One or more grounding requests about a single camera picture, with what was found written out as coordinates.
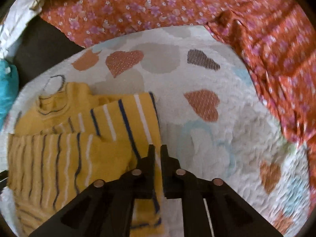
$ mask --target blue cloth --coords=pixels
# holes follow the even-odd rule
[[[0,129],[19,92],[16,66],[0,60]]]

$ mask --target orange floral fabric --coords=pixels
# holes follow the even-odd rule
[[[259,99],[285,137],[309,147],[311,209],[316,204],[316,32],[295,0],[234,6],[206,28],[245,62]]]
[[[48,0],[41,17],[83,47],[151,28],[205,24],[243,59],[285,137],[307,141],[316,203],[316,34],[295,0]]]
[[[132,32],[205,24],[251,0],[47,0],[41,17],[83,47]]]

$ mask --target white quilted blanket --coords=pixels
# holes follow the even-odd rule
[[[131,61],[134,50],[142,51],[140,62],[106,63],[115,51],[125,51],[122,60]],[[86,82],[94,94],[152,91],[162,142],[184,169],[199,178],[222,178],[286,237],[305,223],[310,202],[304,147],[285,140],[242,61],[204,27],[147,30],[72,56],[26,85],[6,131],[13,131],[37,95],[59,88],[62,77],[51,80],[55,75]],[[4,211],[6,203],[0,204]],[[183,236],[181,201],[164,201],[162,215],[166,235]]]

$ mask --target brown heart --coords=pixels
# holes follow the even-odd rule
[[[213,59],[208,58],[204,52],[197,49],[188,51],[188,63],[202,66],[206,69],[219,70],[221,68]]]
[[[267,194],[270,194],[281,178],[281,167],[276,163],[268,165],[266,161],[262,161],[260,165],[261,184]]]
[[[79,71],[87,70],[93,67],[99,61],[100,52],[93,53],[91,49],[87,50],[78,60],[72,63],[72,66]]]
[[[127,69],[132,68],[134,65],[140,63],[144,58],[144,53],[139,50],[131,52],[117,51],[111,53],[106,58],[106,65],[109,68],[112,76],[115,78]]]
[[[220,100],[216,93],[202,89],[194,92],[187,92],[184,97],[188,100],[189,104],[204,121],[214,122],[218,119],[218,112],[216,107]]]
[[[273,222],[273,226],[283,235],[286,234],[288,229],[293,225],[292,216],[286,217],[282,211],[279,211],[275,221]]]

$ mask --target yellow sweater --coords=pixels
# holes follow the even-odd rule
[[[160,134],[150,93],[93,96],[83,83],[68,83],[39,97],[10,139],[8,185],[29,235],[96,179],[112,181],[135,168],[148,145],[160,157]],[[137,200],[131,236],[161,233],[160,164],[153,200]]]

